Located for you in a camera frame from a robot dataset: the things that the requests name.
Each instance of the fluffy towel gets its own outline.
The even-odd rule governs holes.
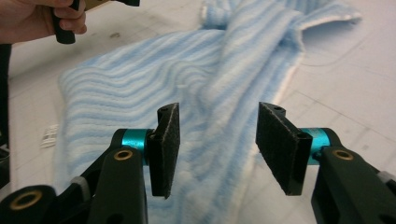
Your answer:
[[[56,147],[58,191],[119,128],[157,126],[180,103],[181,145],[171,197],[151,197],[150,223],[234,223],[254,163],[259,101],[275,102],[304,54],[302,30],[360,14],[328,0],[214,0],[202,29],[158,36],[63,74]]]

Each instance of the human hand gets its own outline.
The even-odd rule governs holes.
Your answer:
[[[85,1],[79,0],[78,11],[69,7],[72,3],[73,0],[0,0],[0,44],[54,35],[51,10],[61,19],[62,29],[85,34]]]

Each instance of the rubber gripper pad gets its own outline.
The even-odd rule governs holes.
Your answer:
[[[277,105],[259,104],[256,144],[287,195],[301,195],[312,137],[286,119]]]
[[[168,198],[177,164],[180,145],[178,104],[161,107],[158,127],[148,135],[148,164],[153,196]]]

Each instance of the light blue striped towel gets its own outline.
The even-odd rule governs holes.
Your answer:
[[[55,186],[81,174],[119,128],[157,126],[180,103],[171,197],[150,196],[150,223],[233,223],[254,163],[259,101],[273,102],[304,55],[302,30],[360,14],[338,1],[207,1],[197,31],[158,36],[92,58],[60,78],[65,99]]]

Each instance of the screw hole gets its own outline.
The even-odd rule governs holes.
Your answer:
[[[42,196],[43,193],[40,190],[28,191],[14,199],[9,207],[14,211],[25,209],[37,203]]]
[[[334,150],[332,152],[334,156],[338,157],[339,159],[345,160],[345,161],[352,161],[353,160],[353,155],[350,154],[349,152],[346,152],[344,150]]]
[[[116,159],[117,161],[125,161],[131,158],[132,155],[133,153],[130,150],[121,150],[114,154],[114,159]]]

